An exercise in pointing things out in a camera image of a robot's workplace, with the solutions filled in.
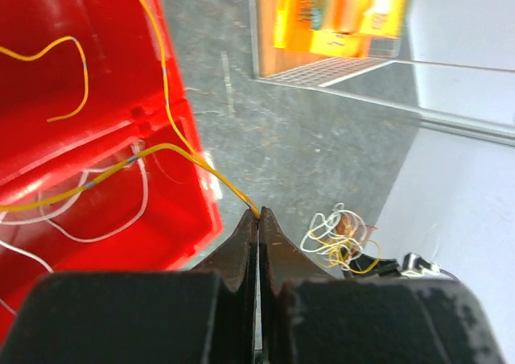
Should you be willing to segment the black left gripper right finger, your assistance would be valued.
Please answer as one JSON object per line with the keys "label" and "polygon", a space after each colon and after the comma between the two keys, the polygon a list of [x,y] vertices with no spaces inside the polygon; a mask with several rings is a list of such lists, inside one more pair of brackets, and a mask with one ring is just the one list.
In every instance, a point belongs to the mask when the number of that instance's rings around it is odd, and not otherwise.
{"label": "black left gripper right finger", "polygon": [[258,222],[262,352],[270,363],[502,363],[478,299],[450,279],[336,279]]}

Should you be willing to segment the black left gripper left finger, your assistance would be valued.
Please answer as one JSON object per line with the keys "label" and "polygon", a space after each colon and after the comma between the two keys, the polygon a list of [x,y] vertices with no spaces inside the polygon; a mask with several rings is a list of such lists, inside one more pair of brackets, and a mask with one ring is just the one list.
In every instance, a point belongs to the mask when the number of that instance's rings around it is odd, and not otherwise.
{"label": "black left gripper left finger", "polygon": [[24,300],[4,363],[251,363],[257,218],[188,271],[61,272]]}

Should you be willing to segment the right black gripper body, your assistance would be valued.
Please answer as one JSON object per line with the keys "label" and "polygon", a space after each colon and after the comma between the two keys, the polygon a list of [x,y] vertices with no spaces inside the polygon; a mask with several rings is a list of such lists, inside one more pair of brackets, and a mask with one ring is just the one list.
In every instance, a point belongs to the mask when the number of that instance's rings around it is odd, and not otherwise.
{"label": "right black gripper body", "polygon": [[349,263],[349,268],[341,268],[344,278],[398,278],[401,276],[401,266],[396,259],[376,259],[362,254]]}

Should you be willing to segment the red compartment bin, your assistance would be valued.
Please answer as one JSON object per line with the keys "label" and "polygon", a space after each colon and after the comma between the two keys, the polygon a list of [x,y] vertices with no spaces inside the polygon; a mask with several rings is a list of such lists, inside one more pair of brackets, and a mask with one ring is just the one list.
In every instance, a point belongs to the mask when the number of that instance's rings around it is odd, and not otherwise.
{"label": "red compartment bin", "polygon": [[[1,0],[1,202],[68,191],[136,150],[199,147],[159,0]],[[1,332],[49,271],[174,270],[222,229],[210,176],[161,150],[68,202],[1,216]]]}

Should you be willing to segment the orange yellow snack boxes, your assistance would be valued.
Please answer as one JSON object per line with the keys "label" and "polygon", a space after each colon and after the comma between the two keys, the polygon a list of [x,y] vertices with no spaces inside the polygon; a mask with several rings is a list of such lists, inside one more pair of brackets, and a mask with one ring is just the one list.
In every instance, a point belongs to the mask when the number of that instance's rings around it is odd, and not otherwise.
{"label": "orange yellow snack boxes", "polygon": [[273,46],[365,58],[374,39],[398,39],[407,0],[276,0]]}

